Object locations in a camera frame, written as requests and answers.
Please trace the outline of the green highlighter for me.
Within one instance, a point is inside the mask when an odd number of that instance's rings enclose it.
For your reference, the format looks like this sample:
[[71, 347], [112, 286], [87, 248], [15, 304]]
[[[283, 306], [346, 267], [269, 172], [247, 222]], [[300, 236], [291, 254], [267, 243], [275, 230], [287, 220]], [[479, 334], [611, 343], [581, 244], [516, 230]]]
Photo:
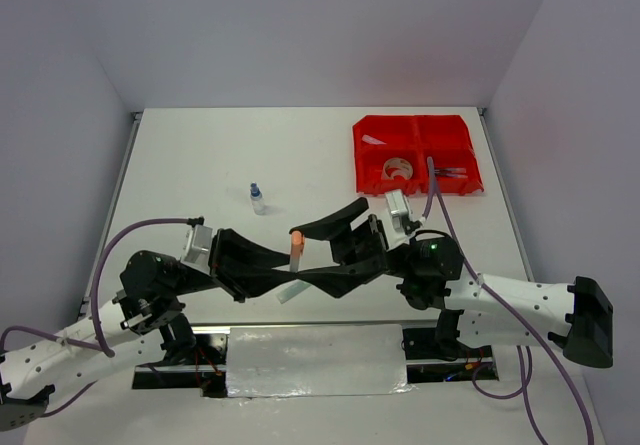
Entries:
[[300, 295], [310, 287], [309, 283], [303, 281], [295, 281], [292, 285], [289, 285], [282, 291], [276, 294], [276, 297], [280, 304], [285, 304], [292, 300], [296, 296]]

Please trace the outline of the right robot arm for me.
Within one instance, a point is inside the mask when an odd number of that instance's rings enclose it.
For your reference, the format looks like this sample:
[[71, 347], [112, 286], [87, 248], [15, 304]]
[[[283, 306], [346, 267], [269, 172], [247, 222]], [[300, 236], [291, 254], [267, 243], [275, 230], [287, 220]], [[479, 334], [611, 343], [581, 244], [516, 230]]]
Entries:
[[540, 346], [573, 363], [613, 365], [613, 306], [599, 284], [578, 276], [545, 284], [470, 272], [454, 238], [426, 228], [404, 198], [390, 197], [388, 221], [367, 212], [359, 198], [343, 209], [296, 227], [307, 240], [326, 241], [333, 264], [298, 272], [300, 280], [334, 298], [381, 276], [416, 310], [439, 312], [436, 348], [446, 356], [485, 346]]

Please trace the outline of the orange-tip grey highlighter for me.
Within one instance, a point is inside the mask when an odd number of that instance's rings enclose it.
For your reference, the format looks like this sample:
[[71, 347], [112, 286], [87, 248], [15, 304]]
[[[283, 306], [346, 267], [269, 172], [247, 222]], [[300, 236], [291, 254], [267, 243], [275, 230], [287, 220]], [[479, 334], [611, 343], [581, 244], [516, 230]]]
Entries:
[[304, 253], [303, 244], [293, 244], [290, 251], [289, 271], [297, 273], [300, 269], [302, 256]]

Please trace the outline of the orange highlighter cap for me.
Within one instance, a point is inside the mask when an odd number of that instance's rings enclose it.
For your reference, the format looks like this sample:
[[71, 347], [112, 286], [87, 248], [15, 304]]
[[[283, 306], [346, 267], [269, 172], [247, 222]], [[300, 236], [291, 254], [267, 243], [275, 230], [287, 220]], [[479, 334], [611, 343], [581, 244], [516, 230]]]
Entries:
[[298, 230], [293, 231], [291, 233], [291, 251], [290, 251], [291, 257], [296, 259], [301, 257], [304, 251], [304, 245], [305, 245], [304, 235]]

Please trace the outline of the red compartment bin tray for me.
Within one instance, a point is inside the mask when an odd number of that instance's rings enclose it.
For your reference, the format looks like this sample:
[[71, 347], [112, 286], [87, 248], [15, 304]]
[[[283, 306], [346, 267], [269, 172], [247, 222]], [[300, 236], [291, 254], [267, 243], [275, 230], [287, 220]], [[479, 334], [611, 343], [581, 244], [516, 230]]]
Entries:
[[[464, 167], [468, 179], [438, 179], [446, 194], [470, 195], [484, 190], [468, 127], [459, 115], [367, 115], [352, 127], [356, 191], [371, 196], [400, 189], [406, 195], [426, 194], [427, 160], [434, 168]], [[361, 140], [370, 135], [386, 145]], [[383, 180], [382, 166], [392, 157], [408, 160], [414, 169], [410, 180]]]

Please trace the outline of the large silver tape roll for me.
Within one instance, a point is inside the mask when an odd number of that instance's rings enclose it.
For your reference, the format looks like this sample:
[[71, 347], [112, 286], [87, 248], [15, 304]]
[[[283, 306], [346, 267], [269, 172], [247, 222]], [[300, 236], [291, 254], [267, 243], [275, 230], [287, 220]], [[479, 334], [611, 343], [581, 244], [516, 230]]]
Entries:
[[410, 180], [413, 177], [412, 164], [401, 157], [392, 157], [382, 166], [381, 178], [383, 180]]

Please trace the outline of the dark blue pen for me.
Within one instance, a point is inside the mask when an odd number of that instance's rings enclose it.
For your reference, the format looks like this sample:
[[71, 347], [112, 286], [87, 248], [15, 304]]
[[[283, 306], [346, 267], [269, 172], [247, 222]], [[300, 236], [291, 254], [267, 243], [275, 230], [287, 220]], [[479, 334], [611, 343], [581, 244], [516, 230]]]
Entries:
[[468, 176], [466, 174], [460, 174], [460, 173], [436, 173], [436, 177], [438, 179], [458, 179], [458, 180], [468, 179]]

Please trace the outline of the silver foil covered plate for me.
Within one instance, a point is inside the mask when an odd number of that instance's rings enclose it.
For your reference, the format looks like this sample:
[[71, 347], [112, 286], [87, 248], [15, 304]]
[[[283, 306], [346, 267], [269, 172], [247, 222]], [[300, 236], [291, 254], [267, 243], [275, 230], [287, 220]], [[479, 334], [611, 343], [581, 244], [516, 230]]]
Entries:
[[396, 324], [234, 328], [226, 388], [234, 398], [405, 393], [406, 358]]

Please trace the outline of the pink highlighter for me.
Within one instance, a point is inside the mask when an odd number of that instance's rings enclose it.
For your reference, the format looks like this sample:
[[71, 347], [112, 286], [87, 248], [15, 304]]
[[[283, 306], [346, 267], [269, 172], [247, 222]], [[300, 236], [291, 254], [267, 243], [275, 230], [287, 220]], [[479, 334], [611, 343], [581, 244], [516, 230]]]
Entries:
[[370, 136], [370, 135], [363, 135], [363, 136], [361, 137], [361, 140], [362, 140], [364, 143], [369, 144], [369, 145], [376, 145], [376, 146], [386, 145], [386, 142], [385, 142], [385, 141], [380, 140], [380, 139], [375, 138], [375, 137]]

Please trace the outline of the clear blue-cap spray bottle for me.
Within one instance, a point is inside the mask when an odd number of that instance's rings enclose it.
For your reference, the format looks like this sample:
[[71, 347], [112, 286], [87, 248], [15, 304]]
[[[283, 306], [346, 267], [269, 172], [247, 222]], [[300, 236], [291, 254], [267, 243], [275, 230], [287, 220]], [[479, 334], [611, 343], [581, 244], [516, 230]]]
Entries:
[[254, 212], [257, 215], [263, 215], [266, 212], [266, 204], [263, 194], [256, 182], [250, 184], [249, 193]]

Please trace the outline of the blue pen with label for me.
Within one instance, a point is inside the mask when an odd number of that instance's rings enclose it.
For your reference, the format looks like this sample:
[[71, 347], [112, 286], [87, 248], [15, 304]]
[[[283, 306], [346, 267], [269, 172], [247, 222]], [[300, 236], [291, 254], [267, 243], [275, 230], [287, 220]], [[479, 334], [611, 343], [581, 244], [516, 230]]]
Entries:
[[464, 167], [448, 167], [448, 168], [437, 168], [435, 169], [435, 173], [439, 175], [448, 175], [448, 174], [462, 174], [466, 175], [467, 170]]

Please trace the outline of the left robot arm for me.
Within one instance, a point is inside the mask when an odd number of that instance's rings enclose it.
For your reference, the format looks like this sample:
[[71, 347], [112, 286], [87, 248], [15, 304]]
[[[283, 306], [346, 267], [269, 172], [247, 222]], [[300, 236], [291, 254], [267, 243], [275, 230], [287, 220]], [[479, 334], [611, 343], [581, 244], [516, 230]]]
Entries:
[[80, 395], [124, 369], [182, 364], [196, 338], [181, 297], [219, 288], [235, 301], [259, 297], [294, 279], [290, 257], [231, 229], [193, 226], [180, 257], [143, 250], [127, 261], [115, 296], [100, 304], [95, 272], [87, 317], [38, 342], [1, 352], [1, 428], [51, 416], [49, 403]]

